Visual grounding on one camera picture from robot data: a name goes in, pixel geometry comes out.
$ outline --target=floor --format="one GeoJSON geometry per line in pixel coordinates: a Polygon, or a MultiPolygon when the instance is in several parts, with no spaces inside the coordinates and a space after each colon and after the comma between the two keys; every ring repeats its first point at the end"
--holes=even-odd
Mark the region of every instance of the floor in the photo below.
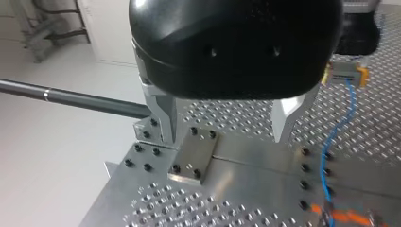
{"type": "MultiPolygon", "coordinates": [[[[96,63],[69,44],[41,64],[0,41],[0,78],[145,103],[136,68],[96,63]]],[[[0,226],[74,227],[119,163],[135,119],[0,94],[0,226]]]]}

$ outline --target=metal worktable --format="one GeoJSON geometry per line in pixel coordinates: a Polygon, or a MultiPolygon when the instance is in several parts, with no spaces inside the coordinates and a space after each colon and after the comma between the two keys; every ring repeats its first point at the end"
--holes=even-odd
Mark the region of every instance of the metal worktable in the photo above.
{"type": "MultiPolygon", "coordinates": [[[[327,181],[340,212],[367,217],[375,210],[386,224],[399,226],[401,7],[381,6],[376,19],[382,40],[369,59],[370,82],[357,89],[356,115],[333,142],[327,181]]],[[[285,145],[273,142],[270,101],[179,100],[176,144],[163,146],[150,118],[138,122],[139,142],[125,158],[132,164],[118,166],[80,226],[316,226],[319,214],[312,207],[324,200],[321,149],[349,99],[344,85],[321,87],[285,145]],[[209,139],[202,129],[218,133],[201,186],[168,178],[179,144],[193,126],[201,140],[209,139]]]]}

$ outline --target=black bolt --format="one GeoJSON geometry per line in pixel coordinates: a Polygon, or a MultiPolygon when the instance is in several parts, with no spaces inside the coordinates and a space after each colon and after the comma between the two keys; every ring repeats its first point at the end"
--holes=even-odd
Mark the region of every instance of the black bolt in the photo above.
{"type": "Polygon", "coordinates": [[[308,172],[310,170],[310,168],[307,164],[301,164],[301,170],[303,172],[308,172]]]}
{"type": "Polygon", "coordinates": [[[150,164],[144,164],[144,170],[145,170],[146,172],[151,171],[151,165],[150,165],[150,164]]]}
{"type": "Polygon", "coordinates": [[[307,210],[309,208],[309,204],[307,204],[306,201],[300,201],[298,204],[303,210],[307,210]]]}
{"type": "Polygon", "coordinates": [[[137,152],[140,152],[140,151],[142,150],[142,147],[141,147],[140,145],[136,144],[136,145],[135,145],[135,150],[136,150],[137,152]]]}
{"type": "Polygon", "coordinates": [[[331,170],[329,168],[325,168],[323,170],[324,175],[326,175],[326,177],[330,177],[331,176],[331,170]]]}
{"type": "Polygon", "coordinates": [[[309,183],[306,181],[300,181],[300,186],[303,190],[307,190],[309,188],[309,183]]]}
{"type": "Polygon", "coordinates": [[[331,161],[333,159],[333,155],[331,155],[331,153],[325,153],[324,158],[327,161],[331,161]]]}
{"type": "Polygon", "coordinates": [[[303,154],[304,156],[307,156],[307,155],[309,155],[310,150],[309,150],[308,148],[302,148],[302,149],[301,149],[301,152],[302,152],[302,154],[303,154]]]}
{"type": "Polygon", "coordinates": [[[192,135],[196,135],[198,133],[197,128],[191,127],[191,133],[192,133],[192,135]]]}
{"type": "Polygon", "coordinates": [[[150,133],[148,131],[144,131],[144,137],[149,139],[150,138],[150,133]]]}
{"type": "Polygon", "coordinates": [[[126,159],[126,160],[124,160],[124,164],[126,167],[131,167],[133,162],[131,159],[126,159]]]}
{"type": "Polygon", "coordinates": [[[194,170],[194,177],[195,177],[196,179],[199,179],[199,178],[201,177],[201,172],[200,172],[198,169],[195,169],[195,170],[194,170]]]}
{"type": "Polygon", "coordinates": [[[151,126],[157,126],[157,121],[153,118],[150,119],[150,125],[151,126]]]}
{"type": "Polygon", "coordinates": [[[180,165],[173,165],[172,167],[174,173],[179,173],[181,171],[180,165]]]}
{"type": "Polygon", "coordinates": [[[216,138],[216,132],[215,131],[209,131],[209,136],[211,139],[216,138]]]}
{"type": "Polygon", "coordinates": [[[154,154],[155,156],[159,156],[159,155],[160,155],[160,150],[157,149],[157,148],[154,148],[154,149],[153,149],[153,154],[154,154]]]}

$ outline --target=black metal rod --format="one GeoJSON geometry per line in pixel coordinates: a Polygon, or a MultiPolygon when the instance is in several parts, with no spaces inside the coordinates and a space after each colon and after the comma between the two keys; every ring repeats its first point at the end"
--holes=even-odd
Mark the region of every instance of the black metal rod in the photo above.
{"type": "Polygon", "coordinates": [[[0,79],[0,92],[133,118],[145,118],[151,114],[150,109],[142,104],[101,96],[90,96],[6,79],[0,79]]]}

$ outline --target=blue cable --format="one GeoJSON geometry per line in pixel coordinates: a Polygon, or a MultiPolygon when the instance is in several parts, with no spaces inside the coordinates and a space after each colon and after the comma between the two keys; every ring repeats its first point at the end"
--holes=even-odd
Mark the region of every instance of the blue cable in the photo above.
{"type": "MultiPolygon", "coordinates": [[[[327,140],[324,143],[323,149],[322,149],[322,159],[321,159],[321,180],[322,180],[322,185],[323,185],[323,190],[324,190],[324,195],[326,197],[326,199],[329,202],[332,202],[332,198],[330,195],[330,192],[328,190],[328,186],[327,186],[327,181],[324,175],[324,169],[325,169],[325,155],[327,154],[331,143],[334,139],[334,137],[336,137],[337,135],[337,131],[339,130],[339,128],[343,127],[345,124],[348,124],[350,122],[350,120],[354,117],[355,111],[356,111],[356,96],[355,96],[355,92],[351,86],[351,83],[348,79],[345,80],[346,85],[348,87],[348,90],[350,91],[350,96],[351,96],[351,105],[350,105],[350,110],[347,113],[347,115],[345,116],[345,118],[343,118],[341,120],[341,122],[339,124],[337,124],[334,129],[330,132],[329,136],[327,137],[327,140]]],[[[330,227],[334,227],[334,219],[332,216],[330,216],[330,227]]]]}

